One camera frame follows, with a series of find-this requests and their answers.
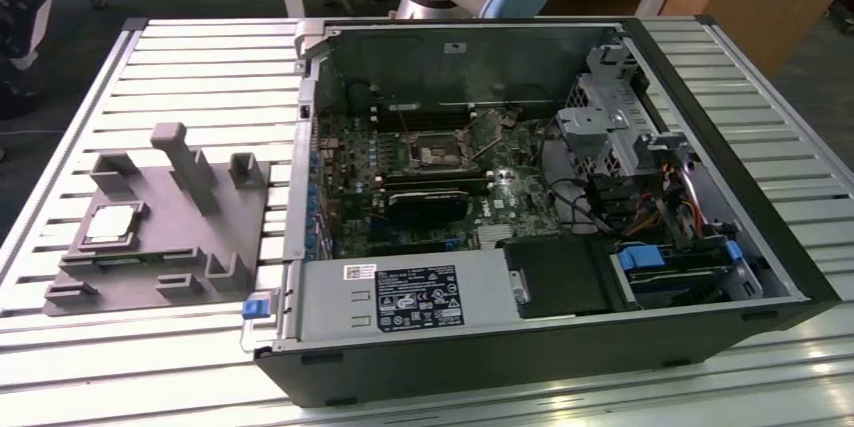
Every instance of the circuit board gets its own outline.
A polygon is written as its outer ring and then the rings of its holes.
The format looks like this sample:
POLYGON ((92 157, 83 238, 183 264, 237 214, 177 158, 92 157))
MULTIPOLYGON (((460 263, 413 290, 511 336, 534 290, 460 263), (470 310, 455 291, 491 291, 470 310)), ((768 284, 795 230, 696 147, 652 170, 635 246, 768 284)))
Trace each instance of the circuit board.
MULTIPOLYGON (((478 228, 496 224, 510 226, 515 236, 556 232, 560 222, 532 160, 540 124, 539 120, 516 123, 498 109, 483 109, 463 130, 379 133, 363 118, 321 117, 333 257, 478 249, 478 228), (476 168, 486 177, 486 195, 468 197, 460 220, 411 226, 383 215, 388 194, 381 177, 417 168, 453 172, 476 168)), ((424 182, 416 190, 429 188, 424 182)))

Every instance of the floor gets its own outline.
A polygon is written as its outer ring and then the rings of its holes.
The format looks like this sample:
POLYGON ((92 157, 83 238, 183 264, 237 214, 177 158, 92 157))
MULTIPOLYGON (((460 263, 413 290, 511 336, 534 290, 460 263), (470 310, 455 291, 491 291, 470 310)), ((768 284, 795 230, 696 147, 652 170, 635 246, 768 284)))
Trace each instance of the floor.
MULTIPOLYGON (((383 15, 396 0, 359 0, 364 15, 383 15)), ((333 0, 305 0, 308 15, 343 15, 333 0)), ((276 17, 281 0, 55 0, 34 72, 44 98, 24 116, 0 121, 0 240, 56 148, 85 96, 124 20, 129 17, 276 17)), ((848 166, 854 166, 854 104, 850 61, 854 37, 822 20, 772 82, 848 166)))

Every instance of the blue latch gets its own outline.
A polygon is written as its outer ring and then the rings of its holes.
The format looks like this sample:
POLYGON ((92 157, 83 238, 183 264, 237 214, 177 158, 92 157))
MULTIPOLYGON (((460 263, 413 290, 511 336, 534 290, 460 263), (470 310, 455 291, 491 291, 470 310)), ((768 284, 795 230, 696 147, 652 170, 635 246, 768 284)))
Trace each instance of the blue latch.
POLYGON ((655 245, 630 245, 616 254, 616 258, 623 270, 664 266, 664 258, 655 245))
POLYGON ((739 263, 742 258, 744 257, 744 254, 742 253, 742 248, 738 246, 734 240, 726 241, 726 251, 730 253, 732 263, 739 263))
POLYGON ((269 317, 269 299, 248 299, 243 302, 243 319, 265 319, 269 317))

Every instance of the motherboard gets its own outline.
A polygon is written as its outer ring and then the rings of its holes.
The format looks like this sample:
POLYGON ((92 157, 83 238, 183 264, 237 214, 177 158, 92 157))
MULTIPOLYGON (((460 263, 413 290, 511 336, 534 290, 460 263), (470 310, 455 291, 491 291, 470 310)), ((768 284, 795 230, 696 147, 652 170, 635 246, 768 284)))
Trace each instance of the motherboard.
POLYGON ((559 231, 536 164, 543 121, 518 114, 320 116, 335 258, 494 248, 559 231))

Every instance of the aluminum table surface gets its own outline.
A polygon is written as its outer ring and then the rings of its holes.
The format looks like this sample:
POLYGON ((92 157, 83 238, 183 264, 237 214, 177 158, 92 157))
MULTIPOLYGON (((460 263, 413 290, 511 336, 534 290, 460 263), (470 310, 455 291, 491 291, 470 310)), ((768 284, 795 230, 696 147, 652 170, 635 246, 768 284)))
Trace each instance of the aluminum table surface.
MULTIPOLYGON (((704 363, 560 382, 300 409, 240 346, 240 304, 51 318, 45 287, 85 211, 99 152, 181 121, 211 162, 273 163, 257 288, 277 287, 299 76, 295 19, 149 21, 121 33, 0 250, 0 425, 835 424, 854 420, 851 174, 715 27, 647 19, 664 53, 844 299, 704 363)), ((656 96, 662 116, 676 120, 656 96)), ((244 339, 273 335, 272 323, 244 339)))

